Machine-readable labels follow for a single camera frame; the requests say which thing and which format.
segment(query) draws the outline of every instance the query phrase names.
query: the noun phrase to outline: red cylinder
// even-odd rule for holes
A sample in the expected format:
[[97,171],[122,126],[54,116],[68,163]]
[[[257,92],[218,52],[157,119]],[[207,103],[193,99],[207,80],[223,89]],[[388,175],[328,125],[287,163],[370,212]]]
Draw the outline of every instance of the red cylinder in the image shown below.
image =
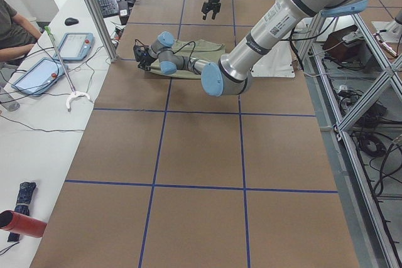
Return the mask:
[[6,210],[0,213],[0,229],[9,232],[40,238],[42,237],[46,226],[47,223],[43,221],[39,221],[12,210]]

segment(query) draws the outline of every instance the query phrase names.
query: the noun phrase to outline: person's arm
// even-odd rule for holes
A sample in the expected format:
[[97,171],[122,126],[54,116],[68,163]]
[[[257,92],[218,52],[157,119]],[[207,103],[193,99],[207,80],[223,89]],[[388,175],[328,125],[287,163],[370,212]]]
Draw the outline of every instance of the person's arm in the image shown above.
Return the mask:
[[17,46],[17,47],[10,47],[10,48],[3,48],[0,50],[0,62],[6,62],[10,60],[17,59],[23,55],[26,55],[30,52],[32,47],[35,44],[28,44],[24,46]]
[[36,39],[39,39],[41,36],[40,31],[38,31],[32,23],[29,22],[28,19],[26,19],[23,15],[21,14],[16,14],[14,17],[12,17],[13,21],[20,26],[22,26],[27,32],[29,32],[32,36],[34,36]]

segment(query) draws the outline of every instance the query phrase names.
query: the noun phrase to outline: black mouse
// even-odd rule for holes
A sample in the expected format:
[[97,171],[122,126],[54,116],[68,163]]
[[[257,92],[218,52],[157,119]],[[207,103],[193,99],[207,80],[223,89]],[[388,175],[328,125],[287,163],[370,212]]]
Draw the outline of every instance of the black mouse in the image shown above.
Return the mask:
[[77,24],[78,22],[79,21],[77,19],[69,17],[64,21],[64,24],[67,26],[70,26],[70,25]]

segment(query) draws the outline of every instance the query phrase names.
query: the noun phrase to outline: black keyboard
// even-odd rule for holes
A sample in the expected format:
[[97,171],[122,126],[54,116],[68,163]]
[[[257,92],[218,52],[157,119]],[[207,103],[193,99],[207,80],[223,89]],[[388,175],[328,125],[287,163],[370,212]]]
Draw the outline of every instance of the black keyboard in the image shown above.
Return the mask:
[[119,6],[116,0],[96,0],[99,4],[103,18],[119,14]]

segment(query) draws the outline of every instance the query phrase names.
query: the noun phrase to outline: white table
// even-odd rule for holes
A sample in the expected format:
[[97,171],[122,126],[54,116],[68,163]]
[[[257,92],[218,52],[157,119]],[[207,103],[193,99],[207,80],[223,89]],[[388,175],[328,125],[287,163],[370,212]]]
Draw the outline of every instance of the white table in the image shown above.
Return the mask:
[[[79,24],[65,26],[64,20],[67,17],[74,17]],[[115,25],[119,24],[118,16],[106,18],[106,26],[112,34]],[[59,42],[66,32],[91,32],[94,34],[95,43],[89,56],[102,46],[101,39],[97,33],[92,18],[84,3],[84,0],[68,0],[63,8],[50,23],[52,33]],[[39,39],[43,47],[51,47],[52,44],[46,33]],[[37,51],[38,45],[31,52]],[[23,62],[19,69],[27,70],[32,67],[40,58],[46,56],[44,52],[33,55]],[[95,70],[92,83],[89,88],[89,95],[95,100],[101,90],[107,70],[109,59],[106,51],[102,48],[98,54],[89,62]],[[79,63],[69,63],[69,68],[75,68]],[[11,79],[13,83],[22,73],[15,73]],[[86,91],[92,70],[83,65],[80,71],[70,72],[72,82],[78,91]],[[5,87],[6,91],[13,92],[10,84]],[[51,94],[71,93],[65,77],[61,78],[48,91]],[[20,93],[11,94],[15,99],[22,97]],[[25,97],[18,100],[21,107],[15,112],[7,112],[3,107],[2,115],[14,121],[20,121],[35,129],[85,129],[93,103],[86,98],[79,98],[71,103],[72,110],[67,112],[65,101],[68,95],[41,97]],[[31,216],[47,222],[52,214],[53,207],[62,188],[65,176],[68,172],[74,154],[77,150],[82,133],[76,132],[53,132],[45,133],[31,131],[28,128],[0,118],[0,150],[1,150],[1,177],[0,177],[0,212],[3,210],[14,210],[19,184],[24,181],[36,182],[37,189],[33,195],[30,205]],[[9,232],[0,231],[0,249],[7,247]],[[21,236],[21,242],[14,246],[3,256],[0,256],[0,267],[2,268],[27,268],[39,246],[40,239]]]

